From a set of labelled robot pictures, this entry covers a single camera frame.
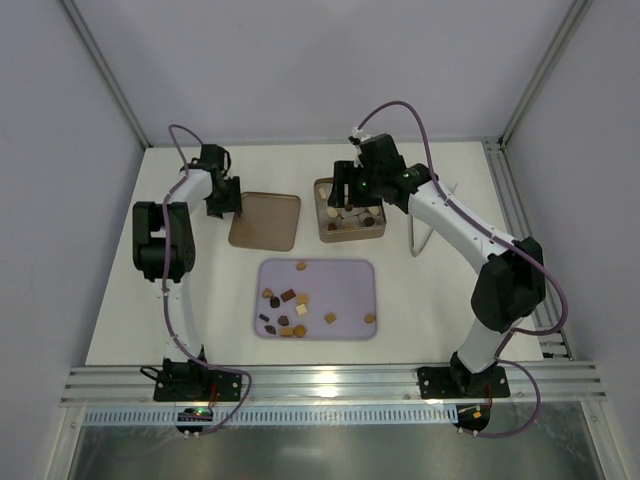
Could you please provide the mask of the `rose gold tin lid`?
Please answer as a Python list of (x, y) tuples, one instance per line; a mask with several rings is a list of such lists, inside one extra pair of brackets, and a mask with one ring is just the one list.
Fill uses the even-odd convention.
[(295, 245), (301, 199), (296, 195), (245, 192), (242, 212), (231, 223), (228, 241), (236, 248), (275, 252)]

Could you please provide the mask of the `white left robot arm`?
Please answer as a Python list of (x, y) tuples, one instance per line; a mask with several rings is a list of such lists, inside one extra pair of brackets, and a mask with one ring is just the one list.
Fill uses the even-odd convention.
[(242, 212), (240, 178), (229, 174), (230, 167), (227, 149), (203, 144), (162, 199), (138, 201), (132, 207), (134, 267), (151, 283), (166, 329), (161, 366), (140, 368), (155, 383), (156, 402), (240, 400), (242, 375), (207, 361), (189, 292), (196, 262), (192, 213), (201, 205), (216, 218)]

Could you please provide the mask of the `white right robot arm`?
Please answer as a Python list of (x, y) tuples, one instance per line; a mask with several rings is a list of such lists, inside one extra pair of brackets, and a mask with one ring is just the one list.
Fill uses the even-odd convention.
[(530, 263), (542, 260), (541, 246), (531, 237), (500, 238), (498, 230), (456, 203), (423, 164), (385, 170), (353, 161), (334, 163), (330, 206), (368, 207), (382, 202), (431, 227), (477, 274), (470, 300), (474, 321), (451, 357), (448, 377), (459, 396), (484, 394), (512, 329), (546, 296), (544, 276)]

